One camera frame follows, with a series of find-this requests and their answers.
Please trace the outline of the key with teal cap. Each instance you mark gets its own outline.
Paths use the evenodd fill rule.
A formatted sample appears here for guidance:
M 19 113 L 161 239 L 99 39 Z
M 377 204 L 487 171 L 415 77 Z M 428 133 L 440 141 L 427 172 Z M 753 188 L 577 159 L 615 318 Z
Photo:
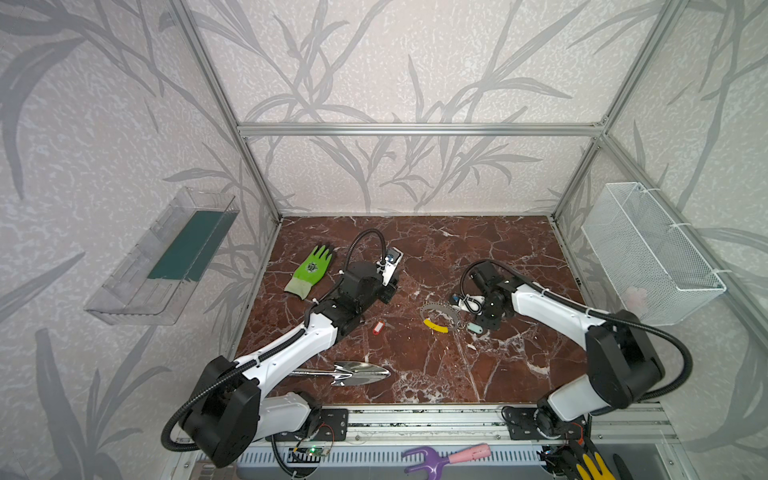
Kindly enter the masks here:
M 472 322 L 466 324 L 466 329 L 476 335 L 482 335 L 484 333 L 483 327 Z

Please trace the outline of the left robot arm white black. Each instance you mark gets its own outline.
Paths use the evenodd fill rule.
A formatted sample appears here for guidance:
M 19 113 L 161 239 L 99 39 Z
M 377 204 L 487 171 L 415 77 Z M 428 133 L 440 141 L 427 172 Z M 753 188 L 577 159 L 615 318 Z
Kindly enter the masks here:
M 376 262 L 347 259 L 337 282 L 288 333 L 235 360 L 211 360 L 189 399 L 164 425 L 162 447 L 200 450 L 215 466 L 226 467 L 255 440 L 312 428 L 319 408 L 309 396 L 273 397 L 271 391 L 362 325 L 375 302 L 392 300 L 402 258 L 402 251 L 383 243 Z

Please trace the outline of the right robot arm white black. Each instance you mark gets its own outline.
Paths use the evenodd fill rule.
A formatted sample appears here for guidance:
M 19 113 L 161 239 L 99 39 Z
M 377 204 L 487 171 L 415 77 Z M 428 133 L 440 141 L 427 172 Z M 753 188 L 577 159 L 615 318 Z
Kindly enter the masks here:
M 557 331 L 586 354 L 585 374 L 533 407 L 502 408 L 514 440 L 585 437 L 591 417 L 667 395 L 693 373 L 693 356 L 680 339 L 630 311 L 593 309 L 493 259 L 471 263 L 460 280 L 473 281 L 480 292 L 473 297 L 460 291 L 455 298 L 481 327 L 496 329 L 504 318 L 519 314 Z

